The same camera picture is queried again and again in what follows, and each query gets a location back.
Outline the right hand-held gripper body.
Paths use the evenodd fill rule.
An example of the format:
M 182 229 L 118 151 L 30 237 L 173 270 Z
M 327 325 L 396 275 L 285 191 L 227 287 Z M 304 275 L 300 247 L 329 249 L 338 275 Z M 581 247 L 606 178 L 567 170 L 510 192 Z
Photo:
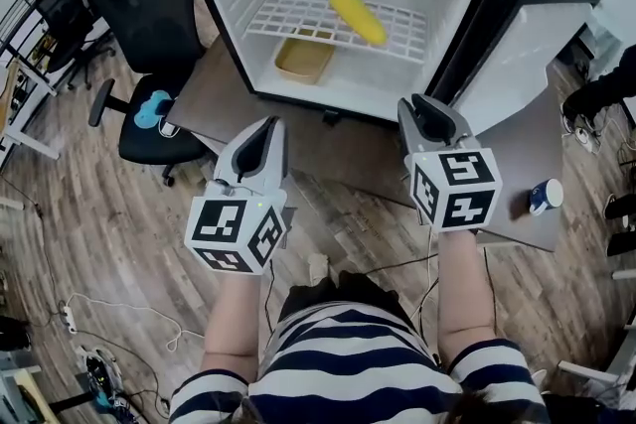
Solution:
M 435 232 L 480 229 L 490 223 L 502 191 L 493 151 L 473 136 L 446 146 L 422 137 L 404 142 L 409 195 L 418 220 Z

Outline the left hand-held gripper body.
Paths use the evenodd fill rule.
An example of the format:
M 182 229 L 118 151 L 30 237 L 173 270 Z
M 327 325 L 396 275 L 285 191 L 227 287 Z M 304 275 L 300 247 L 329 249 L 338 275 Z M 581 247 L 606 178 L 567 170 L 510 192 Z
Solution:
M 185 245 L 213 271 L 261 274 L 287 234 L 286 200 L 281 189 L 263 193 L 209 181 L 192 200 Z

